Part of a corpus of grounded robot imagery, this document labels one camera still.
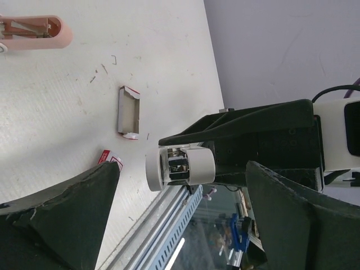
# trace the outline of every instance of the scratch mark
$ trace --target scratch mark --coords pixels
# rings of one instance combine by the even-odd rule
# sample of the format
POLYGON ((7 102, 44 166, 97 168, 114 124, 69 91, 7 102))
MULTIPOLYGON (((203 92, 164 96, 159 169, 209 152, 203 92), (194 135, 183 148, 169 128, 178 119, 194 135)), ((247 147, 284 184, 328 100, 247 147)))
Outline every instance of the scratch mark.
POLYGON ((277 97, 278 99, 280 99, 280 95, 279 95, 279 93, 276 91, 276 89, 274 88, 273 90, 274 90, 274 92, 275 92, 276 97, 277 97))
POLYGON ((292 46, 294 45, 295 41, 299 38, 299 36, 301 35, 302 31, 304 30, 304 28, 302 28, 297 35, 295 36, 295 38, 290 42, 289 46, 287 47, 287 49, 285 50, 285 53, 282 56, 282 60, 281 60, 281 64, 280 66, 285 62, 286 58, 287 58, 287 54, 289 53, 289 50, 292 48, 292 46))
POLYGON ((151 31, 154 31, 156 34, 159 34, 160 31, 154 29, 154 28, 151 28, 151 27, 148 27, 148 26, 145 26, 145 28, 148 28, 148 30, 151 30, 151 31))
POLYGON ((170 17, 174 17, 173 14, 171 13, 171 11, 166 7, 166 11, 168 12, 168 14, 170 15, 170 17))
POLYGON ((11 216, 11 214, 9 214, 9 215, 7 215, 7 217, 6 217, 6 221, 7 221, 7 219, 9 218, 11 216))
POLYGON ((117 65, 118 64, 118 62, 117 62, 117 60, 116 60, 116 56, 115 55, 112 55, 112 57, 115 59, 115 63, 112 63, 113 65, 117 65))
POLYGON ((30 218, 31 221, 33 220, 34 216, 36 215, 36 212, 37 212, 37 210, 36 210, 36 208, 34 208, 34 214, 30 218))
POLYGON ((81 106, 83 104, 80 97, 78 97, 78 102, 77 103, 78 103, 79 106, 81 106))
POLYGON ((311 17, 313 16, 314 13, 310 13, 310 14, 306 14, 306 15, 292 15, 292 14, 288 14, 289 17, 294 17, 294 18, 307 18, 307 17, 311 17))
POLYGON ((325 72, 324 66, 322 65, 322 62, 321 62, 320 54, 317 56, 317 58, 319 59, 319 63, 320 63, 320 66, 321 66, 322 73, 324 74, 324 76, 326 76, 326 72, 325 72))
POLYGON ((102 66, 102 68, 104 69, 104 71, 106 72, 106 75, 108 75, 107 70, 106 70, 106 67, 105 67, 103 64, 101 64, 101 66, 102 66))

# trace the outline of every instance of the black cable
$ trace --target black cable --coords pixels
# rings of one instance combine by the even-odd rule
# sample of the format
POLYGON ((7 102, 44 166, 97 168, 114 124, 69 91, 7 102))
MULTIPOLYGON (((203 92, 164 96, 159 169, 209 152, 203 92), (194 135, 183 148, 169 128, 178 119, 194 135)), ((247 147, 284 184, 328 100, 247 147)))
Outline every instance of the black cable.
POLYGON ((350 170, 336 170, 332 173, 329 173, 327 176, 324 177, 324 184, 331 184, 335 179, 337 179, 337 177, 342 176, 344 173, 347 173, 349 171, 350 170))
MULTIPOLYGON (((356 82, 354 82, 353 84, 354 84, 355 86, 360 85, 360 78, 357 79, 356 82)), ((350 90, 350 89, 349 89, 349 90, 346 92, 344 98, 349 98, 349 97, 352 95, 353 92, 354 92, 354 90, 350 90)))
POLYGON ((337 91, 337 90, 353 90, 353 91, 358 91, 360 92, 360 85, 340 85, 340 86, 335 86, 335 87, 331 87, 329 89, 326 89, 324 91, 321 91, 319 94, 317 94, 313 99, 312 102, 314 103, 315 101, 317 101, 321 96, 333 92, 333 91, 337 91))
POLYGON ((237 191, 241 190, 241 187, 238 187, 235 190, 230 189, 228 186, 224 186, 224 187, 227 188, 228 190, 230 190, 231 192, 237 192, 237 191))

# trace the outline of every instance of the red label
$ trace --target red label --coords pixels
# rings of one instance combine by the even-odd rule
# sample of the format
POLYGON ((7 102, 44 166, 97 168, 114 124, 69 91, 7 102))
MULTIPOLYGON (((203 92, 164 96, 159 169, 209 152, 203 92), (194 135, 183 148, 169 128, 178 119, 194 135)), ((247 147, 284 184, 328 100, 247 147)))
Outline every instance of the red label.
POLYGON ((109 155, 109 153, 110 153, 110 150, 104 150, 102 152, 102 155, 101 155, 101 157, 100 157, 97 164, 100 164, 100 163, 104 162, 107 159, 107 156, 109 155))

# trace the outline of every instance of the gray wall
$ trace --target gray wall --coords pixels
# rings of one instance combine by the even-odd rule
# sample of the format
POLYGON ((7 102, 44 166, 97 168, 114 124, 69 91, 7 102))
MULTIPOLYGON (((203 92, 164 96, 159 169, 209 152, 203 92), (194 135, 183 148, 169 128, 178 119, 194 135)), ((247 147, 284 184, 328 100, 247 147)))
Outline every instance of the gray wall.
MULTIPOLYGON (((204 2, 226 107, 312 98, 360 77, 359 0, 204 2)), ((360 205, 357 188, 325 193, 360 205)))

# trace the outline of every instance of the white table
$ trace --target white table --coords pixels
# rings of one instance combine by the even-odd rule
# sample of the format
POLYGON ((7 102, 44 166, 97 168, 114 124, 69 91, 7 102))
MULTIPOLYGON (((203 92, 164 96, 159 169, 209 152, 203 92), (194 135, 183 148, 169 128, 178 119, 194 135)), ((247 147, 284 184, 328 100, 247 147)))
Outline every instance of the white table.
POLYGON ((0 55, 0 203, 115 151, 124 169, 99 268, 157 195, 147 187, 146 151, 223 108, 203 0, 0 0, 0 8, 58 15, 74 32, 65 49, 0 55), (141 93, 139 141, 116 132, 122 85, 141 93))

